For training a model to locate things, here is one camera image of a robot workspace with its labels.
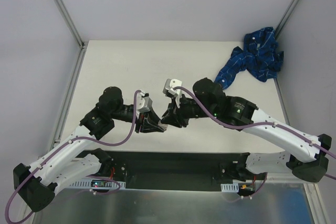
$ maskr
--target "purple cable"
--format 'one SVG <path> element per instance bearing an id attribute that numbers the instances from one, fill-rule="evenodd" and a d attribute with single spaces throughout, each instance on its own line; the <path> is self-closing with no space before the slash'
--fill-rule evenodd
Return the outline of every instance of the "purple cable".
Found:
<path id="1" fill-rule="evenodd" d="M 186 92 L 188 95 L 190 95 L 194 100 L 195 102 L 198 104 L 198 106 L 205 112 L 205 114 L 211 118 L 213 121 L 215 121 L 216 123 L 218 123 L 219 125 L 225 127 L 225 128 L 228 128 L 228 129 L 233 129 L 233 130 L 243 130 L 243 129 L 247 129 L 247 128 L 251 128 L 251 127 L 256 127 L 256 126 L 261 126 L 261 125 L 270 125 L 270 126 L 274 126 L 274 123 L 271 123 L 271 122 L 260 122 L 260 123 L 252 123 L 252 124 L 248 124 L 248 125 L 243 125 L 243 126 L 233 126 L 233 125 L 230 125 L 230 124 L 226 124 L 226 123 L 223 123 L 222 121 L 218 120 L 216 117 L 214 117 L 209 111 L 208 109 L 201 103 L 201 101 L 192 93 L 190 92 L 188 89 L 184 88 L 184 87 L 175 87 L 174 90 L 176 89 L 181 89 L 183 90 L 184 92 Z M 281 124 L 277 124 L 276 127 L 280 128 L 280 129 L 283 129 L 295 136 L 297 136 L 298 138 L 304 140 L 306 143 L 308 144 L 311 144 L 312 141 L 309 140 L 308 138 L 302 136 L 301 134 L 297 133 L 296 131 L 284 126 L 284 125 L 281 125 Z M 335 158 L 336 159 L 336 155 L 333 154 L 332 152 L 328 151 L 327 149 L 321 147 L 320 145 L 318 144 L 313 144 L 312 146 L 318 148 L 319 150 L 323 151 L 324 153 L 327 153 L 328 155 L 330 155 L 331 157 Z"/>
<path id="2" fill-rule="evenodd" d="M 97 144 L 102 144 L 102 145 L 105 145 L 105 146 L 113 146 L 113 147 L 119 146 L 119 145 L 122 145 L 122 144 L 126 143 L 130 139 L 130 137 L 131 137 L 131 135 L 133 133 L 134 127 L 135 127 L 135 120 L 137 119 L 137 117 L 136 117 L 137 94 L 140 93 L 140 92 L 141 92 L 141 90 L 136 90 L 136 92 L 134 93 L 132 126 L 131 126 L 131 129 L 130 129 L 130 132 L 128 133 L 127 137 L 123 141 L 121 141 L 119 143 L 115 143 L 115 144 L 114 143 L 105 143 L 105 142 L 101 142 L 99 140 L 96 140 L 94 138 L 87 137 L 87 136 L 75 137 L 75 138 L 72 139 L 72 141 L 76 141 L 76 140 L 79 140 L 79 139 L 85 139 L 85 140 L 93 141 L 93 142 L 95 142 Z"/>
<path id="3" fill-rule="evenodd" d="M 120 183 L 117 182 L 117 181 L 115 181 L 115 180 L 113 180 L 113 179 L 111 179 L 111 178 L 102 178 L 102 177 L 96 177 L 96 176 L 92 176 L 92 175 L 89 175 L 89 176 L 87 176 L 87 177 L 89 177 L 89 178 L 94 178 L 94 179 L 106 180 L 106 181 L 115 183 L 115 184 L 118 186 L 117 189 L 108 191 L 107 193 L 100 193 L 100 192 L 97 191 L 96 194 L 98 194 L 98 195 L 109 195 L 109 194 L 114 194 L 114 193 L 116 193 L 117 191 L 119 191 L 120 188 L 121 188 Z"/>
<path id="4" fill-rule="evenodd" d="M 114 194 L 114 193 L 116 193 L 117 191 L 119 191 L 120 188 L 121 188 L 121 185 L 120 185 L 119 182 L 117 182 L 117 181 L 115 181 L 115 180 L 113 180 L 113 179 L 110 179 L 110 178 L 96 177 L 96 176 L 91 176 L 91 175 L 89 175 L 89 176 L 87 176 L 87 177 L 89 177 L 89 178 L 94 178 L 94 179 L 100 179 L 100 180 L 109 181 L 109 182 L 115 183 L 115 184 L 118 186 L 117 189 L 114 189 L 114 190 L 109 191 L 109 192 L 107 192 L 107 193 L 100 193 L 100 192 L 97 191 L 97 192 L 96 192 L 97 195 L 109 195 L 109 194 Z M 62 199 L 62 200 L 59 200 L 59 201 L 53 201 L 53 202 L 50 203 L 50 204 L 54 204 L 54 203 L 58 203 L 58 204 L 59 204 L 60 202 L 68 201 L 68 200 L 70 200 L 70 199 L 75 198 L 77 195 L 79 195 L 79 194 L 81 194 L 81 193 L 84 193 L 85 191 L 86 191 L 86 192 L 90 192 L 89 189 L 83 189 L 83 190 L 80 190 L 80 191 L 75 192 L 74 194 L 70 195 L 69 197 L 67 197 L 67 198 L 65 198 L 65 199 Z"/>
<path id="5" fill-rule="evenodd" d="M 335 176 L 332 176 L 332 175 L 329 175 L 329 174 L 325 174 L 325 177 L 328 177 L 328 178 L 331 178 L 331 179 L 336 180 L 336 177 L 335 177 Z"/>
<path id="6" fill-rule="evenodd" d="M 225 200 L 226 202 L 228 202 L 228 203 L 234 203 L 234 202 L 237 202 L 237 201 L 239 201 L 239 200 L 241 200 L 241 199 L 246 199 L 246 198 L 250 198 L 250 197 L 252 197 L 252 196 L 255 196 L 255 195 L 256 195 L 257 193 L 259 193 L 260 190 L 264 187 L 266 180 L 267 180 L 267 173 L 266 173 L 265 178 L 264 178 L 264 180 L 262 181 L 261 185 L 259 186 L 259 188 L 258 188 L 252 195 L 250 195 L 250 196 L 244 196 L 243 198 L 239 197 L 239 198 L 236 198 L 236 199 L 234 199 L 234 200 L 227 200 L 227 199 L 224 199 L 224 200 Z"/>
<path id="7" fill-rule="evenodd" d="M 102 145 L 105 145 L 105 146 L 119 146 L 119 145 L 122 145 L 124 143 L 126 143 L 128 141 L 128 139 L 130 139 L 132 133 L 133 133 L 133 130 L 134 130 L 134 127 L 135 127 L 135 120 L 137 119 L 136 117 L 136 107 L 137 107 L 137 94 L 140 93 L 141 90 L 136 90 L 136 92 L 134 93 L 134 97 L 133 97 L 133 119 L 132 119 L 132 125 L 131 125 L 131 130 L 130 132 L 128 133 L 127 137 L 119 142 L 119 143 L 115 143 L 115 144 L 110 144 L 110 143 L 105 143 L 105 142 L 101 142 L 99 140 L 96 140 L 94 138 L 91 138 L 91 137 L 86 137 L 86 136 L 79 136 L 79 137 L 75 137 L 74 139 L 72 139 L 72 141 L 76 141 L 76 140 L 80 140 L 80 139 L 85 139 L 85 140 L 91 140 L 95 143 L 98 143 L 98 144 L 102 144 Z M 41 167 L 44 166 L 51 158 L 53 158 L 58 152 L 60 152 L 65 146 L 67 146 L 69 144 L 69 142 L 65 142 L 63 143 L 63 145 L 55 150 L 50 156 L 48 156 L 40 165 Z M 28 175 L 28 177 L 26 177 L 22 183 L 17 187 L 17 189 L 12 193 L 11 197 L 9 198 L 7 204 L 6 204 L 6 208 L 5 208 L 5 219 L 7 221 L 8 224 L 21 224 L 23 222 L 25 222 L 30 216 L 32 216 L 33 212 L 30 212 L 24 219 L 18 221 L 18 222 L 12 222 L 10 217 L 9 217 L 9 208 L 10 208 L 10 205 L 14 199 L 14 197 L 18 194 L 18 192 L 21 190 L 21 188 L 27 183 L 28 180 L 30 180 L 36 173 L 37 171 L 39 170 L 39 168 L 36 168 L 35 170 L 32 171 L 31 174 Z M 111 181 L 113 183 L 116 183 L 119 187 L 118 189 L 116 190 L 113 190 L 112 192 L 108 192 L 108 193 L 98 193 L 99 195 L 106 195 L 106 194 L 111 194 L 111 193 L 115 193 L 115 191 L 118 191 L 121 187 L 121 185 L 112 180 L 112 179 L 106 179 L 106 178 L 100 178 L 100 177 L 95 177 L 95 178 L 99 178 L 99 179 L 103 179 L 103 180 L 108 180 L 108 181 Z"/>

